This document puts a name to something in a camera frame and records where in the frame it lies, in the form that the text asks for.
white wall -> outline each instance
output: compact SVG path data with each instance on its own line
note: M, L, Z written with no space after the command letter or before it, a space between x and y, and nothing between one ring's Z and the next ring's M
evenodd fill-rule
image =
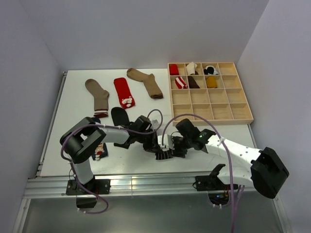
M61 72L20 2L0 5L0 232L8 233L38 166Z
M294 232L311 229L311 3L270 0L238 72L260 147L274 148L290 176L281 190Z
M20 0L64 69L238 61L268 0Z

compartment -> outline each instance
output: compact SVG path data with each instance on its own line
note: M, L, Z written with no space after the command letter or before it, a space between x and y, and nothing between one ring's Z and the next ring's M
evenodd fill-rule
M200 88L206 89L206 82L204 76L198 76L198 75L191 75L195 82L199 85Z
M178 87L177 87L177 85L176 85L176 83L175 83L175 79L176 79L177 77L182 77L183 80L185 81L185 83L187 84L187 87L189 88L189 83L188 83L188 79L187 79L186 76L171 75L171 76L170 76L170 79L171 79L171 89L172 89L172 90L173 90L173 89L181 90L181 89L178 89Z
M220 75L205 75L205 79L207 79L210 76L214 76L216 83L217 83L217 88L224 88L225 87L223 80L222 80Z
M173 104L191 104L190 93L188 89L172 90Z
M233 119L229 104L212 104L212 112L215 120Z
M234 63L219 63L218 66L221 75L237 75Z
M211 103L228 103L224 89L209 89L208 96Z
M246 103L246 97L242 89L226 89L229 103Z
M202 64L201 63L196 63L196 64L197 64L197 67L196 67L195 71L198 72L197 75L204 75L203 69L202 69Z
M247 103L231 103L230 107L234 119L253 118Z
M179 75L182 76L182 75L186 75L186 66L185 66L185 63L169 63L169 67L173 64L176 64L177 65L177 68L178 68L178 72L179 72Z
M206 89L190 89L191 103L209 103Z
M191 104L173 104L173 112L174 117L180 114L193 114ZM189 120L194 120L192 116L181 116L177 118L175 121L181 121L183 119L188 118Z
M202 71L205 69L206 66L214 66L217 72L220 74L218 63L202 63Z
M242 88L241 82L237 75L222 75L225 88Z
M192 105L193 114L205 118L206 120L213 120L213 113L210 104L193 104Z

wooden organizer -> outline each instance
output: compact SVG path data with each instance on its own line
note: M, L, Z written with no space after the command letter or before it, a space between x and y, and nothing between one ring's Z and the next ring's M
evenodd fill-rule
M170 75L170 65L176 64L179 75ZM234 63L196 63L198 75L191 75L200 89L189 89L186 65L188 63L168 63L172 115L190 113L199 115L213 124L249 124L253 115L249 108L245 92ZM207 88L203 69L214 66L219 75L212 75L217 88ZM188 89L178 89L175 78L181 76ZM173 121L175 126L182 119L188 118L194 125L206 123L197 117L182 116Z

brown sock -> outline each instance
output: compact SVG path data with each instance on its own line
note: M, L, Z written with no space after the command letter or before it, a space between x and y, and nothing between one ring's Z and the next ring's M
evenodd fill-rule
M188 76L189 88L200 88L192 76Z
M152 99L162 99L163 94L159 86L156 84L155 76L153 74L144 74L134 68L127 70L126 75L135 81L143 82L145 88Z
M88 79L85 86L94 97L94 116L98 118L107 117L109 92L102 89L94 79Z

gray floor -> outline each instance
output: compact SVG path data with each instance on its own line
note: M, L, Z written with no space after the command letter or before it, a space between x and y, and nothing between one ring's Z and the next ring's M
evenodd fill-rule
M108 198L99 215L76 211L75 199L31 201L24 233L222 233L230 232L231 208L214 209L207 194ZM273 201L243 194L236 233L282 232Z

